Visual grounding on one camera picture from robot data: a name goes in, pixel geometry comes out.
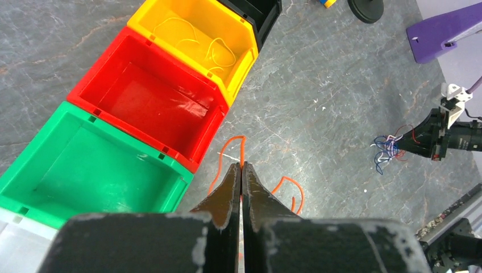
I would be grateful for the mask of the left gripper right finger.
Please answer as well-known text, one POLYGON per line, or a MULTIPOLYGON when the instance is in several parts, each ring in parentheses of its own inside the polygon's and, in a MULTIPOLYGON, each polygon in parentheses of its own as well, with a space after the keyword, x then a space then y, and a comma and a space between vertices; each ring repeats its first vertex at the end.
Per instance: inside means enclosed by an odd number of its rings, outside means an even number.
POLYGON ((245 272, 271 272, 271 258, 279 248, 273 225, 301 217, 261 183, 251 163, 244 162, 241 183, 245 272))

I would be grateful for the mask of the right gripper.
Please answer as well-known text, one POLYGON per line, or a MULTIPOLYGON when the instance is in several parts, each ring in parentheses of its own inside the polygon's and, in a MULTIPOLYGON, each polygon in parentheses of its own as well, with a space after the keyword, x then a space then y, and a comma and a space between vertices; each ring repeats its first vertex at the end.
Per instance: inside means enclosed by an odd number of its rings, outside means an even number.
POLYGON ((397 141, 397 147, 406 152, 441 161, 448 150, 450 130, 447 113, 441 108, 431 109, 429 115, 397 141))

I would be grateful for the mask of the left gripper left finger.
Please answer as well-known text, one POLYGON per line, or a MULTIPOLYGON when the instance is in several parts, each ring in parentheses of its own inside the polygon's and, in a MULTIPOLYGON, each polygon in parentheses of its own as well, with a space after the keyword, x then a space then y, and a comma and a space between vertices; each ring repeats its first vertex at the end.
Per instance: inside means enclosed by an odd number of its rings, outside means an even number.
POLYGON ((229 166, 221 184, 192 212, 209 213, 203 272, 238 272, 241 166, 229 166))

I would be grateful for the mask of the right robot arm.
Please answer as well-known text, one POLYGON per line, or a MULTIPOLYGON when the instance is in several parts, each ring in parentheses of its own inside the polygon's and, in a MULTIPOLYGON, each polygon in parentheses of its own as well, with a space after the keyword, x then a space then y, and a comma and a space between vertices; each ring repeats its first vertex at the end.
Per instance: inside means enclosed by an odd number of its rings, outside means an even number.
POLYGON ((480 78, 468 89, 445 82, 439 84, 435 88, 437 107, 396 141, 397 148, 433 161, 441 161, 449 149, 480 152, 481 117, 473 117, 470 122, 458 120, 463 113, 468 114, 466 103, 480 86, 480 78))

